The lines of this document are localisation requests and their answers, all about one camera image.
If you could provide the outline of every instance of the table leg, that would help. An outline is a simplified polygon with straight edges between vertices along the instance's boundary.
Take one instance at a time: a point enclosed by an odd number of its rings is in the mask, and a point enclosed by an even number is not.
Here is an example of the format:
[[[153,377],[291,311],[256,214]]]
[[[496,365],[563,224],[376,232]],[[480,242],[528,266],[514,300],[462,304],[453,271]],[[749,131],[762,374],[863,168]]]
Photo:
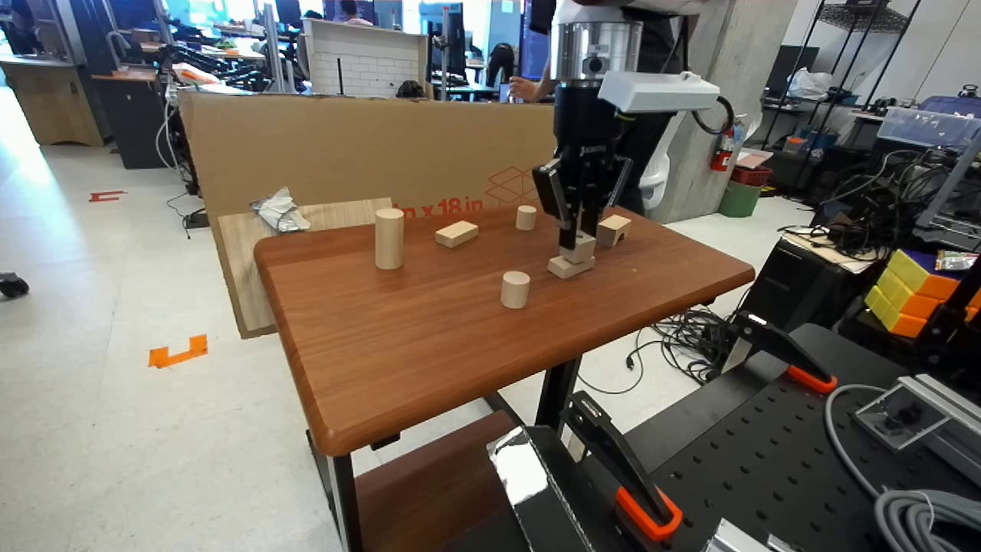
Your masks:
[[[538,426],[562,426],[562,412],[570,403],[579,377],[579,358],[562,363],[552,371],[546,371],[542,399],[538,399]]]
[[[360,552],[363,544],[360,544],[354,472],[352,472],[350,453],[324,456],[324,453],[314,451],[308,433],[305,433],[305,442],[308,442],[308,451],[313,451],[313,464],[314,464],[320,482],[323,482],[323,488],[329,493],[329,506],[330,506],[330,516],[334,516],[334,526],[336,526],[340,545],[345,552]]]

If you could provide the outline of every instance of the orange handle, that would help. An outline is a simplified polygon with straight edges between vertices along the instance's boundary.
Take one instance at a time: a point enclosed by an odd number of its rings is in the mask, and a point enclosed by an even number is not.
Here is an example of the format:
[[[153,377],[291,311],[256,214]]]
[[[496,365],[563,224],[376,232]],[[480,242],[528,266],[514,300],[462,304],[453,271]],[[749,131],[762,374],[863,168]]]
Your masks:
[[[663,492],[657,492],[657,493],[663,498],[663,503],[672,516],[666,526],[654,523],[625,488],[617,488],[617,506],[647,541],[666,544],[678,533],[684,511],[678,509],[673,499],[668,499],[668,493],[663,493]]]
[[[834,387],[838,387],[838,377],[820,380],[820,377],[804,371],[799,365],[792,365],[792,369],[789,369],[789,377],[792,377],[796,387],[815,394],[815,396],[829,396]]]

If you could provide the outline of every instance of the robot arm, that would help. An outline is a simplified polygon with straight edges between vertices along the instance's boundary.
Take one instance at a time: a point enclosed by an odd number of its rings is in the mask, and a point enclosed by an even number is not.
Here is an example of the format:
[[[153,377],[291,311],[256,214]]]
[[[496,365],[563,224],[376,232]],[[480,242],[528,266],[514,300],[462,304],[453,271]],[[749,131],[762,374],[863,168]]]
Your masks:
[[[647,149],[632,146],[657,146],[678,111],[710,108],[721,94],[695,75],[636,75],[643,29],[632,19],[634,10],[641,2],[627,0],[562,0],[556,10],[559,152],[534,182],[542,209],[562,221],[562,259],[576,259],[576,240],[595,238],[600,209],[647,162],[636,161]]]

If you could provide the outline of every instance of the white floor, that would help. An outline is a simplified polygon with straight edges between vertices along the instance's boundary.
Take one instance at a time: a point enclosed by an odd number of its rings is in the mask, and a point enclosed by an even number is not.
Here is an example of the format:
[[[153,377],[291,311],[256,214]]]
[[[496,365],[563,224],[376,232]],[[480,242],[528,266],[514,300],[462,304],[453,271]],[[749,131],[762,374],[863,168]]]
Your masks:
[[[94,192],[121,197],[90,204]],[[336,549],[279,341],[236,336],[210,238],[187,238],[166,206],[176,195],[173,174],[121,171],[106,152],[39,152],[0,84],[0,273],[30,282],[28,299],[0,304],[0,549]],[[761,266],[775,228],[799,221],[804,206],[762,201],[754,217],[673,229]],[[147,369],[147,349],[189,336],[207,336],[204,358]],[[627,349],[622,338],[588,352],[582,374],[627,385]],[[622,430],[693,391],[657,349],[643,358],[634,394],[600,399]],[[536,387],[506,391],[518,413],[534,412]],[[354,469],[480,412],[360,451]]]

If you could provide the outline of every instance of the wooden cylinder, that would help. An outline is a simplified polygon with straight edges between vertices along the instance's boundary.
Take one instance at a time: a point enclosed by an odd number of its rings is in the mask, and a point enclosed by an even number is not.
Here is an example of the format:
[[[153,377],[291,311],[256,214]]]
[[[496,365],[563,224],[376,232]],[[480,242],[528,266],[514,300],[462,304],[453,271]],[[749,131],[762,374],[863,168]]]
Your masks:
[[[376,209],[375,212],[375,266],[399,271],[404,251],[404,212],[400,209]]]
[[[538,214],[538,209],[534,209],[534,206],[518,206],[518,212],[514,212],[514,229],[531,232],[536,214]]]
[[[506,271],[498,277],[498,304],[506,311],[525,311],[528,307],[528,289],[531,289],[531,277],[520,271]]]

